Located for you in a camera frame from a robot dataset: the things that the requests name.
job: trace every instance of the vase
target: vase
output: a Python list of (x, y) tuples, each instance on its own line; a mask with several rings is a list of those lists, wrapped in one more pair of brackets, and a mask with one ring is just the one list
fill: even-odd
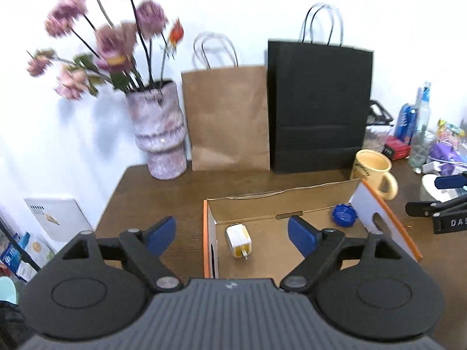
[(183, 174), (186, 126), (176, 84), (165, 80), (160, 89), (128, 93), (127, 101), (136, 146), (148, 153), (151, 175), (169, 180)]

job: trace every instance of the yellow mug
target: yellow mug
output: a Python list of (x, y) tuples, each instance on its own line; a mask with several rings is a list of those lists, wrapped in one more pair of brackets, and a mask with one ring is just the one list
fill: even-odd
[[(366, 179), (368, 183), (377, 191), (379, 196), (386, 200), (392, 200), (399, 191), (398, 181), (389, 172), (391, 161), (381, 153), (373, 150), (360, 150), (353, 162), (351, 179)], [(383, 180), (388, 183), (388, 191), (380, 190)]]

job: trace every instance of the blue can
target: blue can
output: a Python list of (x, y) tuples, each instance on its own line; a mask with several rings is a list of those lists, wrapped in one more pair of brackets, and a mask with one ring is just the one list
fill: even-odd
[(410, 145), (412, 141), (412, 136), (416, 128), (417, 123), (417, 109), (414, 105), (409, 104), (408, 102), (404, 104), (399, 112), (398, 122), (395, 125), (394, 136)]

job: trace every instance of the blue bottle cap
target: blue bottle cap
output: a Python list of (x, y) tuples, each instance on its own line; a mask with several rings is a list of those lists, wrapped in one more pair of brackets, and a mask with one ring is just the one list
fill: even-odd
[(339, 204), (332, 211), (332, 219), (338, 226), (350, 228), (357, 219), (357, 212), (349, 204)]

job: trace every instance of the black bag handle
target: black bag handle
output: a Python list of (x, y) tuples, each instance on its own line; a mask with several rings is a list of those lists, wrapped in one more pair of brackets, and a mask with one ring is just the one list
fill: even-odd
[(311, 18), (311, 23), (310, 23), (310, 40), (311, 40), (311, 43), (313, 43), (313, 21), (317, 15), (317, 13), (322, 10), (322, 9), (326, 9), (329, 13), (329, 17), (331, 18), (331, 32), (329, 34), (329, 39), (328, 39), (328, 42), (327, 44), (330, 44), (331, 43), (331, 36), (332, 36), (332, 32), (334, 30), (334, 14), (336, 14), (338, 20), (339, 20), (339, 25), (340, 25), (340, 44), (339, 46), (342, 46), (343, 42), (344, 42), (344, 23), (343, 23), (343, 20), (342, 20), (342, 15), (340, 14), (340, 11), (339, 9), (335, 8), (335, 7), (332, 7), (331, 5), (329, 4), (326, 4), (326, 3), (316, 3), (314, 4), (307, 12), (306, 14), (306, 17), (305, 17), (305, 21), (304, 21), (304, 24), (302, 26), (303, 28), (303, 37), (302, 37), (302, 43), (304, 43), (305, 41), (305, 32), (306, 32), (306, 23), (307, 23), (307, 20), (308, 20), (308, 16), (310, 15), (311, 11), (314, 9), (314, 8), (318, 8), (316, 10), (316, 12), (313, 14), (313, 17)]
[[(196, 44), (199, 42), (200, 39), (203, 39), (201, 42), (201, 54), (199, 54), (199, 50), (196, 49)], [(193, 41), (193, 51), (195, 53), (195, 56), (200, 60), (202, 63), (205, 64), (207, 69), (211, 69), (211, 65), (209, 64), (209, 61), (206, 56), (206, 52), (204, 49), (204, 45), (207, 41), (210, 41), (211, 39), (217, 39), (223, 46), (223, 48), (226, 50), (226, 52), (229, 54), (230, 59), (232, 59), (233, 65), (235, 67), (238, 67), (238, 56), (237, 56), (237, 51), (235, 51), (235, 47), (233, 46), (232, 41), (224, 34), (219, 34), (215, 33), (212, 31), (205, 31), (200, 33), (195, 40)], [(228, 50), (226, 43), (232, 48), (232, 51), (234, 55)]]

